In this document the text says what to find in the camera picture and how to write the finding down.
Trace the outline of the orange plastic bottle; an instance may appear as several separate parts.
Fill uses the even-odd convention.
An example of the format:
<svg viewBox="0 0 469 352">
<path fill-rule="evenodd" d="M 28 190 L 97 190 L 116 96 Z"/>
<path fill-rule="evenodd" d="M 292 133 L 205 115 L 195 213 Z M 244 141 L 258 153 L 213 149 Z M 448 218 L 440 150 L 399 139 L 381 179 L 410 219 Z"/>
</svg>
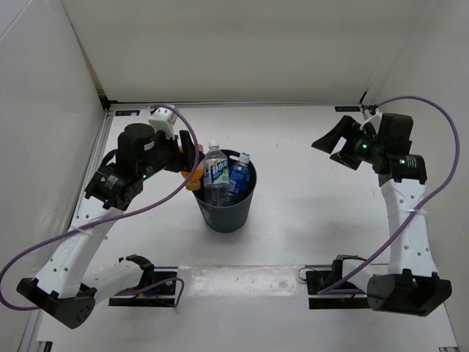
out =
<svg viewBox="0 0 469 352">
<path fill-rule="evenodd" d="M 199 164 L 192 177 L 189 177 L 190 172 L 180 172 L 184 179 L 188 179 L 185 188 L 188 191 L 198 191 L 202 187 L 201 178 L 204 174 L 204 146 L 199 144 Z"/>
</svg>

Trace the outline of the clear green label bottle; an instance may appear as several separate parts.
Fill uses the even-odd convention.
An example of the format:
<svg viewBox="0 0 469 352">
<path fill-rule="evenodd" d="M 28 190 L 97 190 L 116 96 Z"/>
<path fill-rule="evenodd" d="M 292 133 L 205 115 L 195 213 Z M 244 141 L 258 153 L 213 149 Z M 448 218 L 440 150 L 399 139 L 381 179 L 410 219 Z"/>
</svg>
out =
<svg viewBox="0 0 469 352">
<path fill-rule="evenodd" d="M 229 205 L 229 162 L 217 141 L 208 144 L 204 157 L 204 201 L 208 205 Z"/>
</svg>

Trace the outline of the blue label plastic bottle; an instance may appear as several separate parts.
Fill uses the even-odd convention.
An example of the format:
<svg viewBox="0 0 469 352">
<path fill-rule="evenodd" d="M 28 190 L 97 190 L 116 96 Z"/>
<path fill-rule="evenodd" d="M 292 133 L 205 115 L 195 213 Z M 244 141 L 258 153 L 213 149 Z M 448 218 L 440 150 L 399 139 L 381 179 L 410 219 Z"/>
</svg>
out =
<svg viewBox="0 0 469 352">
<path fill-rule="evenodd" d="M 237 162 L 229 170 L 230 191 L 235 196 L 244 194 L 248 188 L 251 177 L 251 170 L 248 167 L 251 155 L 241 153 Z"/>
</svg>

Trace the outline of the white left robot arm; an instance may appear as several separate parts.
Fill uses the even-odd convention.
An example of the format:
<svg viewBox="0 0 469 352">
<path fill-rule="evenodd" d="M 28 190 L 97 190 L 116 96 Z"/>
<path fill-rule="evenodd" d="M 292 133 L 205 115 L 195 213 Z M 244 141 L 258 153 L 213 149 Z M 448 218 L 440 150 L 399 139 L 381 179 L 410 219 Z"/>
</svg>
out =
<svg viewBox="0 0 469 352">
<path fill-rule="evenodd" d="M 76 329 L 101 301 L 150 291 L 155 267 L 137 254 L 119 258 L 98 274 L 86 275 L 86 270 L 117 221 L 149 210 L 128 211 L 143 191 L 144 181 L 163 170 L 193 173 L 199 154 L 192 127 L 170 136 L 146 123 L 127 125 L 84 189 L 84 204 L 97 213 L 55 238 L 59 242 L 55 252 L 33 277 L 18 283 L 18 293 L 64 326 Z"/>
</svg>

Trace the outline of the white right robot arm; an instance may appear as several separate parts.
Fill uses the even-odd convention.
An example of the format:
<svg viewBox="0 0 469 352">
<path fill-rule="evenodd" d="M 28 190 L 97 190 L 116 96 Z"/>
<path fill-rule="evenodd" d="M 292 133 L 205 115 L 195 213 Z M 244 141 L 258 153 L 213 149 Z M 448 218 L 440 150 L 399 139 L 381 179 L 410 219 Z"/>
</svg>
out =
<svg viewBox="0 0 469 352">
<path fill-rule="evenodd" d="M 353 286 L 365 293 L 374 311 L 426 317 L 452 294 L 451 282 L 439 277 L 429 247 L 426 215 L 426 164 L 411 153 L 413 119 L 402 114 L 384 114 L 380 127 L 359 123 L 344 115 L 338 124 L 312 147 L 330 159 L 356 170 L 368 163 L 378 176 L 385 200 L 390 238 L 388 271 L 368 269 L 375 256 L 339 256 L 320 295 L 347 294 Z"/>
</svg>

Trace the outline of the dark grey plastic bin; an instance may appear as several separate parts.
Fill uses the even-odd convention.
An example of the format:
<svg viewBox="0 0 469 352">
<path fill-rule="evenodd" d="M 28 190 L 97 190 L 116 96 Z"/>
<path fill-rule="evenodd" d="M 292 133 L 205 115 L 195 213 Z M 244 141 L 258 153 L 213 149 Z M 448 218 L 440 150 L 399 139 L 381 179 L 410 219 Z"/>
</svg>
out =
<svg viewBox="0 0 469 352">
<path fill-rule="evenodd" d="M 201 166 L 199 188 L 191 191 L 206 225 L 220 233 L 239 230 L 248 219 L 257 182 L 251 156 L 210 144 Z"/>
</svg>

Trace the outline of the blue corner sticker right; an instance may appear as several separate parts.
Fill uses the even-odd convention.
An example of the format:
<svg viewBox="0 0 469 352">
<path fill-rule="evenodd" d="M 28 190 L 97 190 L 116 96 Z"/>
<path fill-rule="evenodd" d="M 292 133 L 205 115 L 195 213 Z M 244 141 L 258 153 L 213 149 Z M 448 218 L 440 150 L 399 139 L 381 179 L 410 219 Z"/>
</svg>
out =
<svg viewBox="0 0 469 352">
<path fill-rule="evenodd" d="M 361 108 L 359 106 L 335 106 L 336 112 L 360 112 Z"/>
</svg>

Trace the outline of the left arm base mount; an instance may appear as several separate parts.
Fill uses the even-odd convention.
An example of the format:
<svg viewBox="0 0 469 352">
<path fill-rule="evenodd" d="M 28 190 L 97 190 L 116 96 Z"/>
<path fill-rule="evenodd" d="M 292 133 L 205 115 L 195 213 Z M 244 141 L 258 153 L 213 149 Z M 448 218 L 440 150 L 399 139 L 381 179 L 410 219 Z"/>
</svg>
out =
<svg viewBox="0 0 469 352">
<path fill-rule="evenodd" d="M 139 286 L 126 296 L 108 300 L 110 307 L 175 308 L 185 284 L 178 278 L 178 267 L 156 267 Z"/>
</svg>

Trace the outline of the aluminium frame rail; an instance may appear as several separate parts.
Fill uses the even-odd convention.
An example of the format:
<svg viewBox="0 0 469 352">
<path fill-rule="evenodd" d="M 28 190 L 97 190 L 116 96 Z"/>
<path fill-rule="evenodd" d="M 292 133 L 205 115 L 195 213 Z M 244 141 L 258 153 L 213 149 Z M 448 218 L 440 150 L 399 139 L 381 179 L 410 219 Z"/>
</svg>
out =
<svg viewBox="0 0 469 352">
<path fill-rule="evenodd" d="M 92 177 L 92 170 L 94 167 L 97 165 L 97 159 L 103 155 L 103 147 L 104 143 L 107 139 L 108 131 L 110 128 L 110 121 L 109 118 L 107 117 L 108 110 L 110 109 L 110 106 L 115 103 L 114 100 L 109 100 L 106 93 L 104 92 L 103 89 L 98 89 L 97 90 L 97 96 L 100 101 L 100 105 L 102 106 L 102 111 L 99 115 L 100 117 L 100 123 L 98 125 L 98 129 L 96 132 L 92 133 L 91 136 L 93 136 L 93 144 L 92 148 L 89 149 L 89 156 L 87 157 L 86 161 L 86 171 L 84 173 L 84 176 L 81 177 L 81 186 L 79 188 L 78 192 L 78 198 L 77 201 L 75 202 L 75 209 L 73 213 L 73 218 L 70 220 L 70 226 L 75 226 L 77 224 L 83 224 L 85 220 L 85 215 L 81 215 L 81 209 L 88 209 L 90 208 L 93 210 L 93 214 L 97 213 L 97 209 L 94 205 L 90 205 L 90 200 L 85 200 L 84 199 L 84 189 L 86 183 L 88 183 L 91 180 Z M 79 244 L 76 245 L 75 238 L 77 238 L 77 235 L 72 235 L 68 236 L 66 239 L 64 239 L 64 244 L 60 243 L 55 252 L 53 253 L 53 257 L 51 258 L 54 259 L 55 255 L 59 255 L 60 263 L 66 263 L 69 258 L 69 254 L 67 254 L 67 257 L 64 257 L 63 254 L 60 253 L 60 249 L 65 249 L 65 248 L 71 248 L 73 250 L 73 254 L 79 253 L 79 254 L 88 254 L 88 253 L 93 253 L 95 254 L 97 250 L 97 244 L 92 244 L 92 247 L 87 246 L 85 248 L 85 251 L 81 250 L 81 241 L 78 241 Z M 52 342 L 38 342 L 37 341 L 37 335 L 38 331 L 40 330 L 41 323 L 43 321 L 44 315 L 49 316 L 49 314 L 43 310 L 34 310 L 30 316 L 28 323 L 26 325 L 26 330 L 23 334 L 21 344 L 19 347 L 19 351 L 50 351 Z"/>
</svg>

